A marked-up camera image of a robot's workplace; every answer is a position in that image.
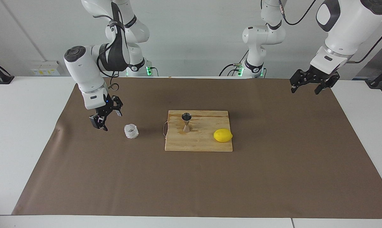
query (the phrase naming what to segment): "yellow lemon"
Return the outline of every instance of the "yellow lemon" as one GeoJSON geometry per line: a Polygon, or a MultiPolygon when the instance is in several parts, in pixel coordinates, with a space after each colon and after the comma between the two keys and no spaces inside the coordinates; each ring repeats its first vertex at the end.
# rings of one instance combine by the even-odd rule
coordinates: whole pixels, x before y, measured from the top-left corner
{"type": "Polygon", "coordinates": [[[222,128],[215,131],[214,138],[220,143],[225,143],[230,141],[233,138],[233,135],[230,130],[222,128]]]}

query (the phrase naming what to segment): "wooden cutting board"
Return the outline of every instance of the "wooden cutting board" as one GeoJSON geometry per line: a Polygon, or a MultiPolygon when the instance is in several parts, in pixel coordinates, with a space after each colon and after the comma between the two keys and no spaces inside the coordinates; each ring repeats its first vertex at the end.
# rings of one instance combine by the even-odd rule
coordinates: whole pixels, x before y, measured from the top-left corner
{"type": "Polygon", "coordinates": [[[231,140],[221,143],[213,137],[214,132],[221,128],[230,130],[227,111],[169,110],[165,150],[232,152],[231,140]],[[189,122],[191,132],[188,133],[183,131],[182,114],[186,112],[192,115],[189,122]]]}

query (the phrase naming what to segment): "green led light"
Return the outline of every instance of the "green led light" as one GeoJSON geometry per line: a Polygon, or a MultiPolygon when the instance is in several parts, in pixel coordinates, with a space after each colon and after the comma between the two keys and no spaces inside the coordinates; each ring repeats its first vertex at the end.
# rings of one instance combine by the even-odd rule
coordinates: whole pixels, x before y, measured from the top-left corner
{"type": "Polygon", "coordinates": [[[238,75],[239,77],[243,76],[243,71],[244,71],[244,68],[241,67],[241,68],[239,69],[239,72],[237,73],[237,75],[238,75]]]}
{"type": "Polygon", "coordinates": [[[152,75],[152,71],[150,70],[150,67],[146,66],[146,70],[147,70],[148,76],[152,75]]]}
{"type": "Polygon", "coordinates": [[[261,74],[259,78],[265,78],[266,77],[266,68],[261,69],[261,74]]]}

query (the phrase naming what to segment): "robotic arm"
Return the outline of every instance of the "robotic arm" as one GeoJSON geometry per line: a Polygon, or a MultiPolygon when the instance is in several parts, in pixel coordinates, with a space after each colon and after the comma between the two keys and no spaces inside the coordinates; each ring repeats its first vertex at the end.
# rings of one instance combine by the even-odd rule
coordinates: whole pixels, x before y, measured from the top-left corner
{"type": "Polygon", "coordinates": [[[292,93],[308,83],[319,83],[315,94],[333,87],[337,69],[357,52],[359,46],[382,23],[382,0],[325,0],[316,20],[328,36],[307,71],[298,69],[290,79],[292,93]]]}
{"type": "Polygon", "coordinates": [[[96,110],[96,114],[90,116],[91,123],[97,129],[108,131],[105,126],[107,116],[114,110],[121,116],[123,103],[119,97],[109,95],[100,72],[124,71],[130,66],[131,52],[127,42],[146,42],[149,30],[137,20],[129,0],[81,0],[81,3],[94,18],[108,21],[105,33],[111,43],[75,46],[65,53],[64,59],[81,90],[85,108],[96,110]]]}
{"type": "Polygon", "coordinates": [[[285,39],[278,0],[264,0],[261,17],[266,22],[265,26],[250,26],[243,31],[243,42],[249,48],[248,56],[242,63],[243,76],[256,78],[261,74],[266,56],[262,45],[282,43],[285,39]]]}

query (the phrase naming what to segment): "black clamp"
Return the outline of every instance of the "black clamp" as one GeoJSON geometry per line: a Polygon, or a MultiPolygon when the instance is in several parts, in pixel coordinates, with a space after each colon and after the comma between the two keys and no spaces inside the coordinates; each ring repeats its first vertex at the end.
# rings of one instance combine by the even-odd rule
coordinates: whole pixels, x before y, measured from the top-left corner
{"type": "Polygon", "coordinates": [[[142,67],[144,66],[145,63],[146,63],[146,60],[143,58],[143,60],[142,60],[140,63],[138,63],[138,64],[136,64],[136,65],[129,64],[128,67],[129,67],[132,71],[137,72],[137,71],[140,70],[140,68],[142,68],[142,67]]]}
{"type": "Polygon", "coordinates": [[[271,29],[271,30],[277,30],[279,27],[281,27],[282,25],[282,20],[279,22],[278,25],[276,26],[271,26],[269,23],[267,23],[268,27],[271,29]]]}
{"type": "Polygon", "coordinates": [[[117,26],[117,27],[120,27],[121,29],[124,29],[125,28],[125,25],[122,23],[122,22],[119,22],[119,21],[116,21],[116,20],[110,20],[110,23],[108,25],[111,29],[114,27],[114,26],[117,26]]]}
{"type": "Polygon", "coordinates": [[[132,27],[132,25],[134,25],[137,21],[137,17],[136,15],[133,16],[133,18],[130,20],[130,22],[128,22],[127,24],[125,24],[125,28],[128,29],[130,27],[132,27]]]}
{"type": "Polygon", "coordinates": [[[246,67],[247,67],[248,69],[250,69],[251,72],[253,72],[253,73],[258,73],[258,72],[260,72],[260,70],[263,68],[264,63],[261,64],[260,66],[253,66],[253,65],[251,65],[250,63],[248,63],[248,62],[247,62],[247,59],[246,59],[246,60],[244,61],[244,65],[246,65],[246,67]]]}
{"type": "Polygon", "coordinates": [[[122,108],[123,103],[118,96],[110,97],[109,94],[107,96],[104,95],[104,100],[105,105],[96,108],[95,111],[97,114],[90,116],[90,120],[95,128],[100,129],[102,127],[104,131],[108,131],[107,126],[105,126],[108,115],[111,114],[111,112],[114,110],[116,111],[116,114],[121,117],[122,113],[120,109],[122,108]]]}
{"type": "Polygon", "coordinates": [[[292,86],[292,93],[295,93],[300,86],[309,83],[320,83],[315,89],[315,94],[318,95],[322,90],[326,88],[332,88],[338,79],[340,79],[338,72],[326,74],[311,66],[308,71],[302,71],[301,69],[298,69],[291,77],[291,79],[289,79],[289,82],[292,86]]]}

